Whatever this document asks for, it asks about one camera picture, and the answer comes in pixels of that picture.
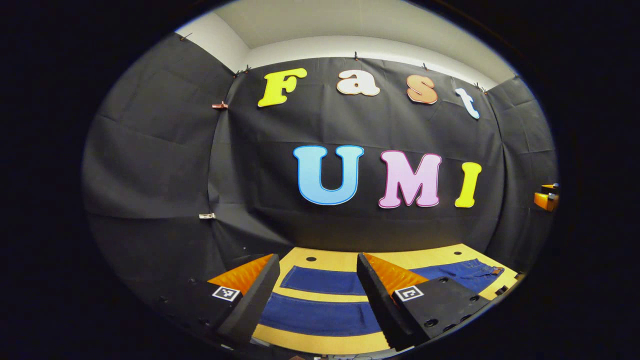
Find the hole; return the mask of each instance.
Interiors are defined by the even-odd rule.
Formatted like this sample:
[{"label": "hole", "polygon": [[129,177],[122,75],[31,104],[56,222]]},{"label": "hole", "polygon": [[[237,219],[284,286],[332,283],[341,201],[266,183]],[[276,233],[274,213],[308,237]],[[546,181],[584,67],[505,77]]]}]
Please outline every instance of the hole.
[{"label": "hole", "polygon": [[433,327],[438,324],[438,319],[429,319],[424,323],[424,327]]}]

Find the white wall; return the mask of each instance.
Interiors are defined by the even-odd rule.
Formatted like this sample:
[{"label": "white wall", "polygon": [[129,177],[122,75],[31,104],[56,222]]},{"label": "white wall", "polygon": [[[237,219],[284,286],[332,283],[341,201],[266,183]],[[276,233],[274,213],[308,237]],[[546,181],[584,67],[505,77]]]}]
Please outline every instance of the white wall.
[{"label": "white wall", "polygon": [[214,12],[209,12],[176,30],[202,49],[215,56],[232,71],[244,70],[246,65],[256,68],[272,63],[305,58],[352,57],[398,61],[422,66],[478,83],[485,89],[497,82],[464,63],[441,53],[419,46],[383,38],[333,35],[307,37],[276,42],[249,49],[238,34]]}]

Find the clip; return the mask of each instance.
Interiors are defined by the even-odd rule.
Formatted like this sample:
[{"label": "clip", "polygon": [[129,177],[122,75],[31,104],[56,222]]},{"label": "clip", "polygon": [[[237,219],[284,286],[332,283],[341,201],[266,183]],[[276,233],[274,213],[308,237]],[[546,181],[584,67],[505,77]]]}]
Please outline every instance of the clip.
[{"label": "clip", "polygon": [[229,109],[229,105],[225,104],[224,101],[222,101],[220,104],[213,104],[211,105],[211,107],[214,109]]}]

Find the blue letter u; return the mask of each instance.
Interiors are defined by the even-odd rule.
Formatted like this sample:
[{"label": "blue letter u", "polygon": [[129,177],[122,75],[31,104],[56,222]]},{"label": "blue letter u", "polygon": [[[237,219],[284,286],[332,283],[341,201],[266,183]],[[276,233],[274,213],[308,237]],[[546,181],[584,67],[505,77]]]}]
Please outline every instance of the blue letter u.
[{"label": "blue letter u", "polygon": [[327,151],[321,146],[301,146],[293,150],[298,159],[298,188],[302,196],[318,205],[338,205],[349,201],[358,189],[358,158],[364,154],[359,146],[345,145],[335,150],[342,158],[342,185],[336,190],[322,186],[322,158]]}]

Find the white ceiling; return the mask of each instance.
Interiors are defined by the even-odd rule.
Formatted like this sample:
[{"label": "white ceiling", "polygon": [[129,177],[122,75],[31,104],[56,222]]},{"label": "white ceiling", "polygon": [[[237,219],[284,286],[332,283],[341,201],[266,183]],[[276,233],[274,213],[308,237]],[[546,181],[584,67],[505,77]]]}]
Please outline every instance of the white ceiling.
[{"label": "white ceiling", "polygon": [[238,0],[214,11],[250,48],[325,35],[383,38],[438,52],[496,82],[509,65],[449,21],[400,0]]}]

